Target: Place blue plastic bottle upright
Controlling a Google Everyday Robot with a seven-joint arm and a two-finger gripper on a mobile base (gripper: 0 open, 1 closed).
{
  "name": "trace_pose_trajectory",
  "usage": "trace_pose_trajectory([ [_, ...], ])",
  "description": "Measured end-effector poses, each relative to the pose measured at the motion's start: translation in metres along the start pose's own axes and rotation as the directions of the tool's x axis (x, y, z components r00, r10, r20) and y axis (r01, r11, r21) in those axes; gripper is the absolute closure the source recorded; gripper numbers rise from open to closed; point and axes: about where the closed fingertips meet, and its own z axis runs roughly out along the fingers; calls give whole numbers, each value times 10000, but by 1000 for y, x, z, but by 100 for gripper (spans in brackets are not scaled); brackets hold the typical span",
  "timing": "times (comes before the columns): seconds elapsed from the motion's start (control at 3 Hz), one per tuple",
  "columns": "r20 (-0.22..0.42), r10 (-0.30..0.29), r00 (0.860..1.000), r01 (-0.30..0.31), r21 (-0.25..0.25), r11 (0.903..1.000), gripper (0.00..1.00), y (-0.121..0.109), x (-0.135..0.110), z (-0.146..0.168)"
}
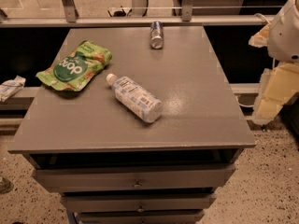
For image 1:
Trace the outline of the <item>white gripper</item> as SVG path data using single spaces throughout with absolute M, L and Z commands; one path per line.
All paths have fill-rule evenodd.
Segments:
M 288 0 L 271 24 L 266 24 L 249 39 L 249 45 L 267 46 L 269 56 L 280 61 L 274 69 L 263 71 L 253 105 L 252 121 L 266 125 L 299 92 L 298 0 Z

